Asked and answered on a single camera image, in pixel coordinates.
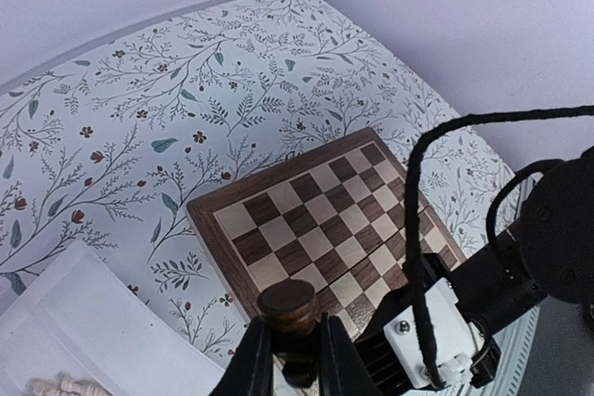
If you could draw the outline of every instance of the floral tablecloth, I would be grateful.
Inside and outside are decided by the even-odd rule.
[[[234,1],[103,45],[0,96],[2,302],[81,239],[226,365],[244,321],[187,201],[366,126],[406,163],[422,132],[456,116],[322,0]],[[421,189],[472,254],[511,176],[467,129],[431,146]]]

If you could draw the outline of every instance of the flower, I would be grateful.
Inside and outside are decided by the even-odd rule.
[[[17,211],[23,211],[27,207],[27,200],[23,197],[15,200],[15,209]]]
[[[86,127],[83,127],[83,130],[81,130],[80,135],[84,136],[85,138],[90,138],[92,133],[93,129],[87,125]]]
[[[91,154],[91,161],[94,161],[95,164],[100,163],[105,157],[103,156],[103,154],[99,151],[96,150],[95,152],[93,152]]]
[[[192,136],[194,136],[194,142],[198,144],[202,144],[206,141],[206,135],[202,132],[196,132]]]
[[[233,296],[229,293],[226,293],[224,297],[219,299],[219,302],[224,303],[226,307],[228,307],[231,303],[233,303]]]
[[[81,210],[76,210],[72,213],[71,220],[74,224],[81,224],[83,222],[84,212]]]

